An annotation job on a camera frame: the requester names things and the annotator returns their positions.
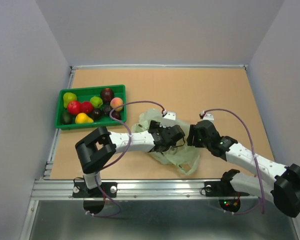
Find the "light green plastic bag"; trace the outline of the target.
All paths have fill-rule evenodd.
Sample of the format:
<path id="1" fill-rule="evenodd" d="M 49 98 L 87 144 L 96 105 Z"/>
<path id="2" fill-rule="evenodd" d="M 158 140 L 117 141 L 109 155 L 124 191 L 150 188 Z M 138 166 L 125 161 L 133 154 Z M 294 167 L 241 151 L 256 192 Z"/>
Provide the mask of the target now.
<path id="1" fill-rule="evenodd" d="M 131 126 L 131 132 L 139 133 L 149 130 L 151 120 L 162 122 L 163 117 L 158 109 L 149 108 L 141 113 L 138 122 Z M 192 175 L 198 169 L 201 154 L 198 149 L 182 145 L 182 143 L 183 141 L 180 140 L 176 148 L 171 147 L 163 153 L 151 152 L 148 155 L 163 165 L 174 165 L 184 175 Z"/>

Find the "dark maroon plum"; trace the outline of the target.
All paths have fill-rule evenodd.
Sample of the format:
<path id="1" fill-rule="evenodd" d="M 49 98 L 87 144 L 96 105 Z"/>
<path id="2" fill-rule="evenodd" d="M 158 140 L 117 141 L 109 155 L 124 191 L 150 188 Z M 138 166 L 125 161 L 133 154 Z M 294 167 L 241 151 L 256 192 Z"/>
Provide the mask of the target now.
<path id="1" fill-rule="evenodd" d="M 113 111 L 111 116 L 114 118 L 114 119 L 117 119 L 117 120 L 121 120 L 122 117 L 121 117 L 121 113 L 118 112 L 118 111 Z"/>

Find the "dark purple mangosteen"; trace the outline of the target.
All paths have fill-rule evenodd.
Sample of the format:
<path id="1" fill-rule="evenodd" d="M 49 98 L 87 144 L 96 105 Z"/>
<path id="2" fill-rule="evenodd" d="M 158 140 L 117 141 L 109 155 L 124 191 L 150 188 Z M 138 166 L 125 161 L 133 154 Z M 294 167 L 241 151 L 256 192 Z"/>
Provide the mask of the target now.
<path id="1" fill-rule="evenodd" d="M 109 116 L 110 115 L 110 112 L 113 108 L 110 106 L 110 105 L 105 105 L 103 108 L 102 108 L 102 112 L 105 116 Z"/>

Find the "light green wrinkled fruit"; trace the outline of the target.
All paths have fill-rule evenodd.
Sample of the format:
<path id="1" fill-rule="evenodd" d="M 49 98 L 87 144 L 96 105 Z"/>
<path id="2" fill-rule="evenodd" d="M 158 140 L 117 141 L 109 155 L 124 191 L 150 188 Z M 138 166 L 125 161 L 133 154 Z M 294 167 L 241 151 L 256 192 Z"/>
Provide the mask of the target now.
<path id="1" fill-rule="evenodd" d="M 100 108 L 103 105 L 103 100 L 99 96 L 93 96 L 89 102 L 94 108 Z"/>

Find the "red orange pomegranate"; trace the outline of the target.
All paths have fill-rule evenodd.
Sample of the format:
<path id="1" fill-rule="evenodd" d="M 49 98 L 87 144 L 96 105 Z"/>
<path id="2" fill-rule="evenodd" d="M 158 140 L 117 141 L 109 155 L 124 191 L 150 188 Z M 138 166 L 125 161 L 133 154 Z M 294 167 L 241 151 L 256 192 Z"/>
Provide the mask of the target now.
<path id="1" fill-rule="evenodd" d="M 89 101 L 84 101 L 80 105 L 80 111 L 85 114 L 89 114 L 93 111 L 94 106 Z"/>

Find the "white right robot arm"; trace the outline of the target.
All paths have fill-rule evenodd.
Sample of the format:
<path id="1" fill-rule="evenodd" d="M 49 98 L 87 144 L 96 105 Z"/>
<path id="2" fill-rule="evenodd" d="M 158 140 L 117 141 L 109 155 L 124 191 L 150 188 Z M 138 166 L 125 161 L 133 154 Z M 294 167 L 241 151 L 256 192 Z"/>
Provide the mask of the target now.
<path id="1" fill-rule="evenodd" d="M 254 154 L 251 149 L 230 136 L 221 136 L 209 120 L 199 121 L 189 127 L 188 146 L 205 148 L 213 156 L 240 166 L 255 177 L 237 170 L 225 172 L 220 189 L 225 195 L 243 192 L 272 202 L 288 217 L 300 213 L 300 166 L 286 166 Z"/>

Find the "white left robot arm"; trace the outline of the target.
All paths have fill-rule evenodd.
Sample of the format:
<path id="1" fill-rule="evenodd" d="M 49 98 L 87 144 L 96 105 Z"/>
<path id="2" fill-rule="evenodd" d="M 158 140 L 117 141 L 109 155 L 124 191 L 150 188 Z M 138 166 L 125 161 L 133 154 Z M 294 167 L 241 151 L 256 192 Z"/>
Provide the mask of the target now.
<path id="1" fill-rule="evenodd" d="M 75 144 L 85 193 L 90 197 L 101 193 L 100 171 L 113 155 L 120 154 L 122 157 L 126 152 L 164 153 L 175 148 L 180 140 L 185 140 L 185 133 L 179 125 L 161 126 L 154 120 L 150 122 L 149 129 L 135 133 L 112 132 L 105 126 L 96 128 Z"/>

